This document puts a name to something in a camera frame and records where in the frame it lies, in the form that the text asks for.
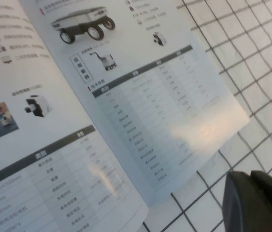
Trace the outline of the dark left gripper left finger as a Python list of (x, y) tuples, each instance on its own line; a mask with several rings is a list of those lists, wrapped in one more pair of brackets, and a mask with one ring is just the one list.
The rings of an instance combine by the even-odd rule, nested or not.
[(272, 207), (251, 173), (227, 174), (222, 215), (227, 232), (272, 232)]

